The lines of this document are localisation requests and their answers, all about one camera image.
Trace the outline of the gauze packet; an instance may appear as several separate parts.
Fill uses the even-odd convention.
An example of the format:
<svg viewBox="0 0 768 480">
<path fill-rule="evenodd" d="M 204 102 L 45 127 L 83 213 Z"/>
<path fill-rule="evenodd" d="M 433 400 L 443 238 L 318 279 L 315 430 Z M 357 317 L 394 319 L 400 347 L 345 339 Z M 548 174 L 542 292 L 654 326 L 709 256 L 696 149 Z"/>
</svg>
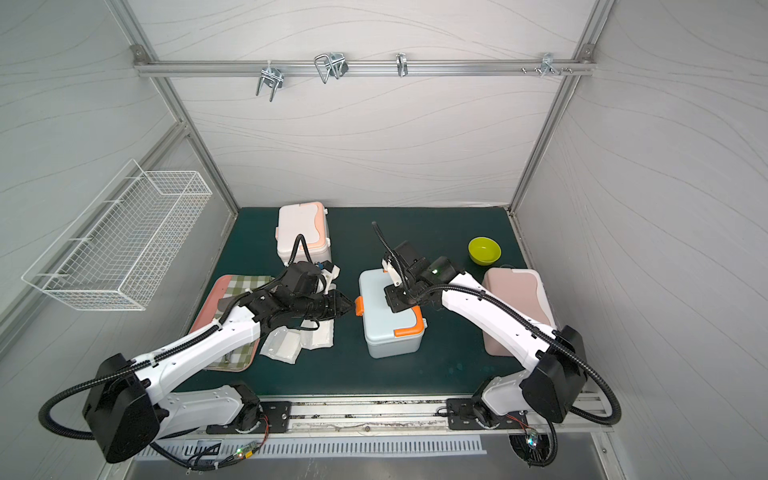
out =
<svg viewBox="0 0 768 480">
<path fill-rule="evenodd" d="M 260 354 L 269 359 L 293 365 L 302 349 L 302 336 L 299 331 L 279 327 L 266 337 Z"/>
<path fill-rule="evenodd" d="M 334 344 L 334 321 L 304 320 L 300 326 L 300 336 L 303 349 L 331 348 Z"/>
</svg>

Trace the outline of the blue box orange handle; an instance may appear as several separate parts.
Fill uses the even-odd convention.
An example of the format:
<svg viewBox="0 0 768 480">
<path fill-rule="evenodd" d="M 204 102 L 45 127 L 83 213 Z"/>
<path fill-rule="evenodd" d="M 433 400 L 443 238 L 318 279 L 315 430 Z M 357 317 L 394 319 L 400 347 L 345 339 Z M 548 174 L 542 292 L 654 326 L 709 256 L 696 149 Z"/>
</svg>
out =
<svg viewBox="0 0 768 480">
<path fill-rule="evenodd" d="M 382 269 L 363 271 L 359 276 L 355 311 L 362 318 L 368 352 L 374 359 L 417 352 L 427 328 L 418 306 L 392 312 L 385 296 L 385 288 L 392 285 Z"/>
</svg>

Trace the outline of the white box peach handle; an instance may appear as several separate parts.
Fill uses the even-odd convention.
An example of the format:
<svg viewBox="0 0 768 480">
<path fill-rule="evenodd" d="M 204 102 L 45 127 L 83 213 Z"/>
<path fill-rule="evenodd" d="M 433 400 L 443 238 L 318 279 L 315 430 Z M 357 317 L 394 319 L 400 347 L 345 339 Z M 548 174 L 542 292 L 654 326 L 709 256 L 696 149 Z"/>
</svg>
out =
<svg viewBox="0 0 768 480">
<path fill-rule="evenodd" d="M 279 209 L 275 230 L 277 253 L 284 265 L 290 257 L 296 237 L 306 241 L 311 260 L 315 263 L 331 260 L 331 240 L 327 209 L 321 202 L 285 205 Z"/>
</svg>

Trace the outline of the pink first aid box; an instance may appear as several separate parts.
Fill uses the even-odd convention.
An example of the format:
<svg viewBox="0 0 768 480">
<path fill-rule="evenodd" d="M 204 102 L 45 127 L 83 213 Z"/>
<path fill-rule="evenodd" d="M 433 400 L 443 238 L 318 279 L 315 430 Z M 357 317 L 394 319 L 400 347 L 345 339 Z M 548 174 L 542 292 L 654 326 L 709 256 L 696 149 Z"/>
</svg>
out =
<svg viewBox="0 0 768 480">
<path fill-rule="evenodd" d="M 532 269 L 491 268 L 483 287 L 531 319 L 556 328 L 539 273 Z"/>
</svg>

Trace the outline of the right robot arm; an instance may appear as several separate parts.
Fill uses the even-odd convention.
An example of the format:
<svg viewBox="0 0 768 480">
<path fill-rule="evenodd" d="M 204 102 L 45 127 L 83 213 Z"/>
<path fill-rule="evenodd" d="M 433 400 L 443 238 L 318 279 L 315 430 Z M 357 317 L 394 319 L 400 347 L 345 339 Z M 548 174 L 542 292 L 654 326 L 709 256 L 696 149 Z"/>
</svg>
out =
<svg viewBox="0 0 768 480">
<path fill-rule="evenodd" d="M 409 243 L 386 247 L 384 270 L 392 277 L 385 288 L 394 312 L 432 304 L 444 307 L 479 327 L 508 350 L 520 371 L 487 381 L 472 398 L 477 424 L 491 429 L 501 417 L 519 410 L 533 411 L 547 432 L 523 429 L 519 457 L 531 467 L 544 468 L 558 454 L 556 425 L 568 414 L 612 426 L 622 418 L 617 395 L 586 359 L 581 334 L 570 326 L 557 329 L 511 306 L 459 269 L 447 257 L 427 260 Z"/>
</svg>

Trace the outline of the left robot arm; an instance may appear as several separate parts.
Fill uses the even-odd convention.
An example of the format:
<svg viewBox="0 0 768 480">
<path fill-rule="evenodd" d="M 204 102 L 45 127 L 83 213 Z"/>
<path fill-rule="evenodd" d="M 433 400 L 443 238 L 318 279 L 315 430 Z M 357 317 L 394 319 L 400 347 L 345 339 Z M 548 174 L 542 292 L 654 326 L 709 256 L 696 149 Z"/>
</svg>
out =
<svg viewBox="0 0 768 480">
<path fill-rule="evenodd" d="M 115 464 L 156 440 L 209 425 L 250 430 L 258 396 L 243 384 L 177 392 L 177 387 L 225 354 L 297 319 L 335 320 L 354 303 L 334 286 L 340 269 L 330 261 L 299 261 L 273 281 L 227 297 L 220 318 L 154 351 L 104 360 L 95 378 L 48 399 L 38 421 L 49 432 L 94 441 Z"/>
</svg>

